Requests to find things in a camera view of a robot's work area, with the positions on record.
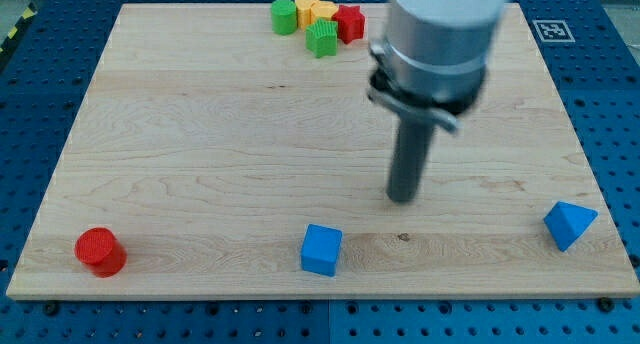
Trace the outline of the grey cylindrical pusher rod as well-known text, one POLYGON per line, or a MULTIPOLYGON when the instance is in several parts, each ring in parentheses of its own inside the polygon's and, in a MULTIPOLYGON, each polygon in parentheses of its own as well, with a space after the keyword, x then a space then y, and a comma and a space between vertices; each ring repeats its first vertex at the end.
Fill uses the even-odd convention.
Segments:
POLYGON ((400 121, 386 188, 393 202, 410 203, 415 198, 434 131, 433 124, 400 121))

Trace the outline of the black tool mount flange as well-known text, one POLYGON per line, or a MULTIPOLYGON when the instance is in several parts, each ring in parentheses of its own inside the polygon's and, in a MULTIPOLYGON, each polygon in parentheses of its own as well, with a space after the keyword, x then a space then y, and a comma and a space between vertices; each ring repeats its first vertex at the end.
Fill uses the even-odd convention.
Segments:
POLYGON ((397 51, 387 40, 369 43, 375 69, 367 98, 396 114, 403 124, 460 130, 459 116, 471 109, 484 84, 486 58, 448 68, 431 66, 397 51))

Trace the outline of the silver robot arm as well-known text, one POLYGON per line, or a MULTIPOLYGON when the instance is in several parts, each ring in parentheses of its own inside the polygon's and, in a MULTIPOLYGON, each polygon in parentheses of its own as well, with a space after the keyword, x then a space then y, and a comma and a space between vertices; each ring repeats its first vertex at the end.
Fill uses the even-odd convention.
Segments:
POLYGON ((436 129, 455 133, 484 83, 496 27, 509 0, 388 0, 368 99, 397 115, 386 194, 411 202, 436 129))

